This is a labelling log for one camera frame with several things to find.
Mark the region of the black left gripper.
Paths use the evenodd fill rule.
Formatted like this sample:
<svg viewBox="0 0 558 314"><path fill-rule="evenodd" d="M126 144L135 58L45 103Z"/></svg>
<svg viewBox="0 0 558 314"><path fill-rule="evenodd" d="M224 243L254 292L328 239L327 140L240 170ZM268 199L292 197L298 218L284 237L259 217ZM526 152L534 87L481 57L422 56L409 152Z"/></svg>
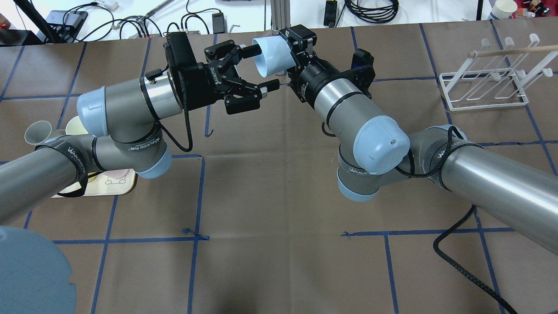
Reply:
<svg viewBox="0 0 558 314"><path fill-rule="evenodd" d="M243 79L236 66L243 59L250 59L262 54L259 44L241 46L233 40L220 42L205 48L206 62L187 69L176 69L186 97L184 103L189 110L224 101L228 115L245 113L260 108L262 95L277 91L279 79L263 83L249 83Z"/></svg>

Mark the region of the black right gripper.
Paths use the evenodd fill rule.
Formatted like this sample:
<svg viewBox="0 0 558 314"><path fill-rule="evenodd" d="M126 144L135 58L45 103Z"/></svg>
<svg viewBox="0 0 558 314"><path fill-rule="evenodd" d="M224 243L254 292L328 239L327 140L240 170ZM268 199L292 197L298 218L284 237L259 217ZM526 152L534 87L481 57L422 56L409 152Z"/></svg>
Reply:
<svg viewBox="0 0 558 314"><path fill-rule="evenodd" d="M295 65L287 69L289 85L303 103L314 103L319 92L333 80L346 78L330 62L320 59L314 51L317 35L298 24L279 30L279 36L288 45Z"/></svg>

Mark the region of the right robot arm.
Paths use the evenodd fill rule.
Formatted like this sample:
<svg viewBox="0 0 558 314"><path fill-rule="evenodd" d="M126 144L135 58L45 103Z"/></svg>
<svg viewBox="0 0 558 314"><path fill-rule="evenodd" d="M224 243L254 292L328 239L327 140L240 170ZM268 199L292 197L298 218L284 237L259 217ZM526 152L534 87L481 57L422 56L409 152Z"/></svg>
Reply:
<svg viewBox="0 0 558 314"><path fill-rule="evenodd" d="M355 50L351 69L341 72L317 56L317 36L305 26L279 36L294 60L287 73L295 95L340 142L337 183L345 197L369 201L383 186L425 177L556 254L556 176L487 151L452 124L407 135L371 100L368 51Z"/></svg>

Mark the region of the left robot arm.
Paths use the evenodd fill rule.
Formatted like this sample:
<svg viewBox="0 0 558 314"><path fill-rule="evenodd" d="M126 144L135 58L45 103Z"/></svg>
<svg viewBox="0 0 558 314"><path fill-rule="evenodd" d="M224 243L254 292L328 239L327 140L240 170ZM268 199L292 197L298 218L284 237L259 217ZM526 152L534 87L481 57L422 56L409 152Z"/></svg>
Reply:
<svg viewBox="0 0 558 314"><path fill-rule="evenodd" d="M254 84L236 66L262 55L258 44L242 47L233 40L204 49L197 62L187 34L172 32L163 45L166 69L78 98L76 109L87 133L48 137L28 155L1 166L1 224L8 225L54 195L85 194L92 173L134 170L152 179L170 168L168 137L181 151L193 149L190 111L217 101L229 115L260 108L278 79Z"/></svg>

